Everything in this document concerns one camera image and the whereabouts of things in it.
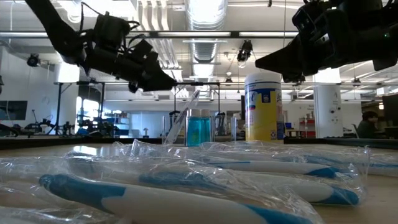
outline desk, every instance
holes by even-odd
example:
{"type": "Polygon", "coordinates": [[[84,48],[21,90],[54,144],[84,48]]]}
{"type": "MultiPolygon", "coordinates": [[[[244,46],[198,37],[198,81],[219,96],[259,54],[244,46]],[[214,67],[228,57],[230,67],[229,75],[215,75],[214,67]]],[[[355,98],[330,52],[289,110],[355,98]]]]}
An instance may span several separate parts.
{"type": "MultiPolygon", "coordinates": [[[[350,146],[327,146],[330,149],[350,146]]],[[[52,146],[0,151],[0,157],[9,156],[63,156],[74,150],[97,156],[113,156],[119,152],[111,144],[86,144],[77,146],[52,146]]],[[[398,153],[374,149],[374,152],[398,153]]],[[[393,224],[398,220],[398,178],[369,176],[368,199],[358,208],[315,205],[315,210],[327,224],[393,224]]]]}

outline chair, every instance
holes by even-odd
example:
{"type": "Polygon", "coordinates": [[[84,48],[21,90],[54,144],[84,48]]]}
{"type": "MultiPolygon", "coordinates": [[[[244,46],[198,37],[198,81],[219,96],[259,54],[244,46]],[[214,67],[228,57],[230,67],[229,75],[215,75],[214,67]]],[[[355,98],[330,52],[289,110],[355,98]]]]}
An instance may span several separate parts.
{"type": "Polygon", "coordinates": [[[359,136],[358,136],[358,129],[356,128],[356,125],[355,125],[355,124],[352,124],[352,125],[354,126],[356,138],[359,138],[359,136]]]}

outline white lid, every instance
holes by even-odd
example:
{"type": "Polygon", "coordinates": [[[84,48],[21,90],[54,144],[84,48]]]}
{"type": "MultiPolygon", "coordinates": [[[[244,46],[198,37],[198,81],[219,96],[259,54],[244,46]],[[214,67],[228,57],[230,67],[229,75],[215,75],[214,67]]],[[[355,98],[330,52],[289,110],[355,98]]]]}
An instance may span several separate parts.
{"type": "Polygon", "coordinates": [[[201,116],[202,117],[209,117],[210,116],[210,110],[202,110],[201,111],[201,116]]]}
{"type": "Polygon", "coordinates": [[[200,118],[200,117],[201,117],[200,110],[198,110],[198,109],[191,109],[191,116],[200,118]]]}

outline ceiling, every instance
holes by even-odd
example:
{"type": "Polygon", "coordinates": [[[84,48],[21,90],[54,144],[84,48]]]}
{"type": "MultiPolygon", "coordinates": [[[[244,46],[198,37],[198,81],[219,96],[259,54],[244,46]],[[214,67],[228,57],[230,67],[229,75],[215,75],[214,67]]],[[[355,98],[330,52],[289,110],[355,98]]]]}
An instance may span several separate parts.
{"type": "MultiPolygon", "coordinates": [[[[267,7],[267,3],[267,1],[256,0],[229,0],[224,30],[297,31],[292,24],[291,18],[297,11],[296,8],[303,5],[301,0],[289,0],[287,2],[273,0],[272,7],[267,7]]],[[[170,29],[186,30],[184,0],[169,0],[167,4],[169,7],[168,20],[170,29]]],[[[61,17],[77,30],[78,24],[68,21],[66,10],[57,1],[54,1],[53,5],[57,8],[61,17]]],[[[95,18],[85,19],[85,28],[93,27],[94,24],[95,18]]],[[[14,3],[14,1],[0,0],[0,32],[9,30],[44,31],[41,23],[24,1],[16,1],[14,3]]],[[[259,71],[254,66],[256,58],[281,49],[289,43],[290,39],[252,39],[254,53],[247,61],[246,66],[239,69],[234,58],[243,39],[226,39],[226,41],[227,43],[220,44],[218,48],[214,78],[209,79],[209,81],[219,80],[223,82],[226,73],[231,72],[234,82],[243,82],[246,75],[259,71]]],[[[173,39],[172,42],[175,57],[182,69],[182,77],[188,79],[192,74],[192,58],[189,44],[183,43],[182,39],[173,39]]],[[[11,46],[21,57],[26,57],[30,53],[39,53],[42,60],[47,60],[49,63],[59,63],[59,57],[55,54],[47,39],[12,39],[11,46]]],[[[101,72],[93,72],[91,75],[101,82],[114,81],[112,76],[101,72]]],[[[354,77],[360,77],[362,82],[381,82],[383,80],[398,82],[398,66],[374,74],[371,62],[357,63],[341,67],[340,76],[343,82],[350,82],[354,77]]],[[[370,86],[363,89],[373,90],[375,88],[370,86]]]]}

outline ceiling duct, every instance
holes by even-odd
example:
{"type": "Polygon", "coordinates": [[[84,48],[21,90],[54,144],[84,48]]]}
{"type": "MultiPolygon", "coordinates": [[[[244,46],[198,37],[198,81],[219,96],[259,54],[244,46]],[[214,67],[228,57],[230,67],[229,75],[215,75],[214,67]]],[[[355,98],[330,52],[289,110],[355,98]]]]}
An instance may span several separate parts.
{"type": "MultiPolygon", "coordinates": [[[[224,26],[228,0],[185,0],[189,30],[221,30],[224,26]]],[[[193,74],[210,77],[214,71],[218,44],[216,39],[191,43],[193,74]]]]}

